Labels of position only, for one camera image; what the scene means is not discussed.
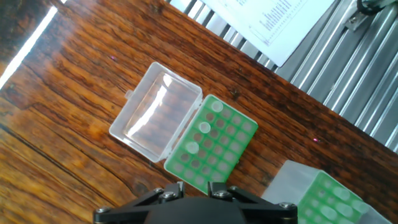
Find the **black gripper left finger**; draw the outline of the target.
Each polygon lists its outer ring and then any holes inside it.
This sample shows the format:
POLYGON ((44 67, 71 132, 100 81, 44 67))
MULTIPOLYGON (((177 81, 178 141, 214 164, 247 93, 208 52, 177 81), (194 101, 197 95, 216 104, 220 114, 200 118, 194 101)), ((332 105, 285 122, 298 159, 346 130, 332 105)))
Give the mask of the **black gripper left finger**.
POLYGON ((93 223, 145 223, 148 214, 160 205, 185 197, 184 182, 155 188, 120 207, 103 206, 93 212, 93 223))

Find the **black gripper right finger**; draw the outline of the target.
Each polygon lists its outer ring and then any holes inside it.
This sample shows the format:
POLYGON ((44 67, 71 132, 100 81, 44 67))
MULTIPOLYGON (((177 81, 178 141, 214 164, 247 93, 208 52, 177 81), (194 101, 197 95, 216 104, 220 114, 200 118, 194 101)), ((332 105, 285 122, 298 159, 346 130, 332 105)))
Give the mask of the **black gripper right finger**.
POLYGON ((298 223, 298 207, 291 202, 270 203, 237 186, 228 187, 222 182, 208 183, 208 196, 224 201, 233 208, 227 208, 229 215, 243 218, 245 223, 298 223))

